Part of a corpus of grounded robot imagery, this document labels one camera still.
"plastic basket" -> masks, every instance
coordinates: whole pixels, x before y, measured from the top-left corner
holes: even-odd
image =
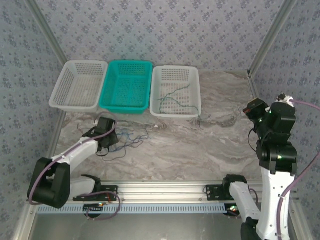
[[[113,113],[142,114],[149,106],[151,76],[149,61],[110,62],[99,106]]]
[[[68,61],[53,89],[49,105],[66,112],[96,112],[107,69],[108,64],[104,61]]]
[[[157,66],[153,69],[150,100],[152,115],[195,118],[201,115],[201,110],[199,72],[195,67]]]

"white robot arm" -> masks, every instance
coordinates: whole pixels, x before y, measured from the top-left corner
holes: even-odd
[[[287,172],[271,174],[265,168],[262,173],[262,205],[261,212],[251,197],[249,187],[245,182],[236,181],[230,184],[230,195],[234,198],[244,223],[241,228],[243,240],[278,240],[277,236],[277,207],[280,195],[295,177]],[[281,235],[283,240],[289,240],[288,212],[290,193],[287,194],[281,209]]]
[[[53,158],[43,157],[38,160],[29,186],[28,198],[36,181],[43,173],[31,196],[33,201],[59,209],[76,196],[92,193],[96,184],[95,177],[83,175],[71,180],[71,173],[91,155],[119,142],[115,130],[112,131],[114,124],[114,120],[101,117],[97,127],[93,127],[82,135],[75,145]]]

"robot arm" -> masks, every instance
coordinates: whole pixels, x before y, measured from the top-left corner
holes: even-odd
[[[119,142],[115,130],[102,138],[89,140],[109,132],[114,123],[115,121],[112,119],[101,117],[97,127],[90,129],[68,150],[53,158],[43,157],[38,160],[31,178],[28,197],[39,175],[50,163],[61,157],[41,178],[33,193],[32,200],[59,209],[69,199],[91,193],[96,181],[87,175],[71,180],[71,173],[91,155]]]
[[[262,205],[261,213],[256,215],[256,207],[247,200],[249,191],[244,191],[244,183],[235,182],[230,186],[230,194],[236,200],[238,209],[244,212],[241,237],[249,239],[277,240],[277,207],[283,191],[295,180],[297,172],[297,151],[288,142],[296,117],[296,110],[290,102],[291,96],[281,94],[276,102],[268,106],[256,98],[249,102],[243,110],[254,124],[254,132],[258,135],[256,154],[262,173]],[[290,193],[283,201],[280,212],[281,237],[289,240],[288,211]]]

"white plastic basket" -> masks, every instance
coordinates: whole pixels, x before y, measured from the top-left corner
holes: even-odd
[[[104,61],[68,61],[58,78],[49,105],[66,112],[94,113],[108,69]]]
[[[154,116],[167,118],[200,116],[198,70],[190,66],[155,67],[152,73],[150,112]]]

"cable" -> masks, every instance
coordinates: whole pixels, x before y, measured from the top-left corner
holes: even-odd
[[[255,129],[252,128],[252,129],[249,131],[249,134],[248,134],[248,144],[249,144],[250,148],[256,153],[257,150],[255,150],[255,149],[251,146],[250,141],[249,141],[250,134],[252,133],[253,130],[255,130]]]
[[[318,106],[316,106],[316,105],[314,105],[312,103],[308,103],[308,102],[304,102],[304,101],[298,101],[298,100],[294,100],[294,99],[291,99],[290,102],[296,103],[296,104],[307,105],[309,107],[315,108],[315,109],[320,111],[320,107],[318,107]],[[283,202],[284,202],[284,197],[306,175],[306,173],[316,163],[316,160],[319,157],[320,157],[320,152],[317,153],[317,155],[313,158],[313,160],[309,163],[309,165],[302,171],[302,173],[281,194],[281,197],[280,197],[280,200],[279,200],[279,203],[278,203],[278,207],[277,207],[277,210],[276,210],[276,231],[277,231],[278,240],[282,240],[281,223],[280,223],[280,221],[281,221],[281,208],[282,208],[282,205],[283,205]]]
[[[111,134],[111,133],[116,129],[116,127],[117,127],[117,125],[118,125],[118,120],[117,120],[116,115],[114,115],[114,114],[111,113],[111,112],[106,112],[106,113],[111,114],[111,115],[114,117],[114,119],[115,119],[115,123],[114,123],[112,129],[111,129],[110,131],[102,134],[102,135],[95,136],[95,137],[92,137],[92,138],[88,138],[88,139],[84,140],[83,142],[78,142],[78,143],[75,144],[72,148],[70,148],[69,150],[67,150],[67,151],[64,153],[64,155],[58,157],[57,159],[55,159],[55,160],[53,160],[51,163],[49,163],[48,166],[46,166],[46,167],[43,169],[43,171],[39,174],[39,176],[37,177],[37,179],[35,180],[35,182],[34,182],[34,184],[33,184],[33,187],[32,187],[32,189],[31,189],[31,191],[30,191],[30,195],[29,195],[29,199],[28,199],[28,201],[29,201],[29,203],[30,203],[31,205],[41,205],[41,204],[42,204],[42,203],[39,203],[39,202],[33,202],[33,201],[32,201],[32,198],[33,198],[33,196],[34,196],[35,190],[36,190],[36,188],[37,188],[40,180],[41,180],[42,177],[45,175],[45,173],[46,173],[56,162],[58,162],[58,161],[60,161],[61,159],[63,159],[63,157],[68,156],[70,153],[72,153],[74,150],[76,150],[77,148],[79,148],[79,147],[82,146],[83,144],[86,144],[86,143],[88,143],[88,142],[90,142],[90,141],[93,141],[93,140],[96,140],[96,139],[103,138],[103,137]]]
[[[88,210],[86,211],[86,217],[88,220],[93,220],[93,221],[103,221],[103,220],[108,220],[108,219],[112,219],[114,218],[119,212],[120,212],[120,209],[121,209],[121,199],[119,197],[118,194],[116,194],[115,192],[113,191],[98,191],[98,192],[93,192],[93,193],[88,193],[88,194],[82,194],[80,195],[79,197],[89,197],[89,196],[95,196],[95,195],[100,195],[100,194],[111,194],[113,196],[115,196],[118,201],[119,201],[119,205],[116,209],[116,211],[110,215],[110,216],[106,216],[106,217],[99,217],[99,218],[91,218],[89,217],[89,212],[90,210],[92,209],[92,207],[89,207]]]
[[[123,156],[118,156],[118,157],[115,157],[115,158],[113,158],[111,160],[104,160],[104,157],[102,157],[102,161],[104,161],[104,162],[112,162],[112,161],[117,160],[117,159],[123,159],[123,158],[126,157],[126,155],[127,155],[127,149],[124,148],[124,155]]]
[[[89,128],[89,127],[84,127],[84,128],[79,128],[79,126],[80,126],[80,123],[78,123],[77,125],[76,125],[76,128],[78,129],[78,131],[80,132],[80,133],[82,133],[82,135],[84,134],[84,131],[83,130],[85,130],[85,129],[92,129],[92,128]]]
[[[119,139],[118,139],[118,141],[120,142],[121,141],[121,139],[123,138],[123,136],[124,135],[133,135],[133,133],[124,133],[124,132],[122,132],[122,133],[119,133],[119,134],[117,134],[117,136],[121,136]]]
[[[114,153],[114,152],[119,152],[119,151],[121,151],[122,149],[124,149],[124,155],[123,155],[123,156],[119,156],[119,157],[115,157],[115,158],[113,158],[113,159],[111,159],[111,160],[105,160],[105,159],[103,158],[103,157],[104,157],[104,156],[103,156],[103,157],[102,157],[102,160],[103,160],[104,162],[112,162],[112,161],[117,160],[117,159],[123,159],[123,158],[125,158],[126,155],[127,155],[127,149],[126,149],[127,147],[129,147],[129,148],[138,148],[138,147],[140,147],[140,146],[144,143],[143,140],[149,139],[149,132],[148,132],[148,130],[147,130],[147,126],[145,126],[144,130],[145,130],[145,132],[146,132],[146,135],[137,136],[135,139],[131,139],[131,138],[130,138],[130,135],[132,135],[133,133],[122,133],[123,135],[127,135],[127,138],[128,138],[131,142],[126,141],[123,146],[119,146],[119,147],[117,147],[117,148],[114,149],[114,150],[110,149],[109,152],[110,152],[110,153]]]
[[[162,113],[165,114],[165,112],[161,111],[162,103],[163,103],[165,100],[167,100],[167,99],[171,99],[171,100],[175,101],[175,102],[176,102],[180,107],[182,107],[182,108],[195,108],[195,109],[197,110],[198,118],[199,118],[201,121],[206,120],[206,119],[209,119],[209,118],[211,117],[211,114],[209,114],[209,116],[208,116],[207,118],[201,119],[201,118],[200,118],[200,114],[199,114],[199,109],[198,109],[196,106],[182,105],[182,104],[180,104],[180,102],[178,102],[178,101],[175,100],[174,98],[168,97],[168,95],[172,95],[172,94],[174,94],[175,92],[180,91],[180,90],[183,90],[183,89],[187,89],[188,87],[190,87],[190,84],[188,84],[188,86],[185,86],[185,87],[176,89],[175,91],[168,93],[165,97],[160,98],[159,101],[162,100],[162,101],[160,102],[160,106],[159,106],[159,112],[160,112],[160,114],[162,114]]]
[[[233,216],[235,216],[236,218],[239,217],[240,214],[236,214],[233,211],[227,210],[227,212]]]
[[[106,153],[106,154],[103,154],[103,155],[99,155],[97,152],[95,153],[95,155],[97,155],[98,157],[105,157],[105,156],[107,156],[108,154],[110,153],[110,151],[109,151],[109,149],[108,149],[108,152]]]
[[[258,203],[259,203],[258,193],[256,192],[256,190],[254,190],[253,188],[250,188],[249,186],[248,186],[248,189],[249,189],[249,192],[254,192],[254,194],[255,194],[255,204],[258,205]]]
[[[168,93],[167,95],[165,95],[165,97],[160,98],[159,100],[162,100],[162,101],[160,102],[160,106],[159,106],[159,112],[160,112],[160,114],[162,114],[162,112],[161,112],[161,105],[162,105],[162,103],[164,102],[164,100],[167,99],[168,95],[172,95],[172,94],[174,94],[175,92],[180,91],[180,90],[183,90],[183,89],[187,89],[188,87],[190,87],[190,83],[188,84],[188,86],[185,86],[185,87],[176,89],[176,90],[174,90],[173,92]]]

